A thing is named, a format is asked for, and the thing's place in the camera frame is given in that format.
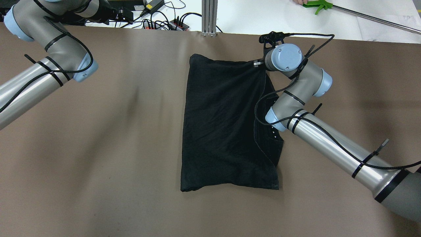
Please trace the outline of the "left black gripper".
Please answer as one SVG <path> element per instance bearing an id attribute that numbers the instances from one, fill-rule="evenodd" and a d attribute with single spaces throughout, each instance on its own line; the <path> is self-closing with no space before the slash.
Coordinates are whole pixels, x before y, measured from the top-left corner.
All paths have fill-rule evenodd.
<path id="1" fill-rule="evenodd" d="M 126 7 L 114 9 L 110 6 L 99 6 L 99 23 L 105 23 L 108 25 L 110 20 L 132 24 L 134 22 L 133 12 Z"/>

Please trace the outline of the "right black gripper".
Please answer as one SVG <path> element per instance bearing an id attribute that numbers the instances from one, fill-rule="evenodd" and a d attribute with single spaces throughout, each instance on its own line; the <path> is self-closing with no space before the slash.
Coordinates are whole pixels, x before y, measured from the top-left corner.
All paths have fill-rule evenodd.
<path id="1" fill-rule="evenodd" d="M 267 69 L 265 59 L 254 60 L 254 68 Z"/>

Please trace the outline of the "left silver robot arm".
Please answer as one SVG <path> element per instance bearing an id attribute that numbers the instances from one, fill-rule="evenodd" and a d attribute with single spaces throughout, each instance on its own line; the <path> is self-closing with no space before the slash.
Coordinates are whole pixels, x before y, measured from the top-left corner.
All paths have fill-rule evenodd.
<path id="1" fill-rule="evenodd" d="M 13 36 L 38 43 L 45 55 L 1 85 L 1 129 L 10 125 L 70 80 L 82 82 L 98 69 L 88 47 L 62 24 L 74 14 L 93 23 L 134 22 L 131 10 L 107 0 L 20 0 L 4 17 Z"/>

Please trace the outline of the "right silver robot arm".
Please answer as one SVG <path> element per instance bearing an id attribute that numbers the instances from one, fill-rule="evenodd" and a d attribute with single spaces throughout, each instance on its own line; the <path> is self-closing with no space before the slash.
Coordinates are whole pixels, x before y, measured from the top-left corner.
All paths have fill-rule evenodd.
<path id="1" fill-rule="evenodd" d="M 269 71 L 278 71 L 291 79 L 279 98 L 265 114 L 264 121 L 279 131 L 289 130 L 358 183 L 366 187 L 375 201 L 385 208 L 415 222 L 420 222 L 420 172 L 392 167 L 379 157 L 383 142 L 369 152 L 330 126 L 315 112 L 304 109 L 312 97 L 323 96 L 333 79 L 309 60 L 294 44 L 284 43 L 264 47 L 262 59 L 254 62 Z"/>

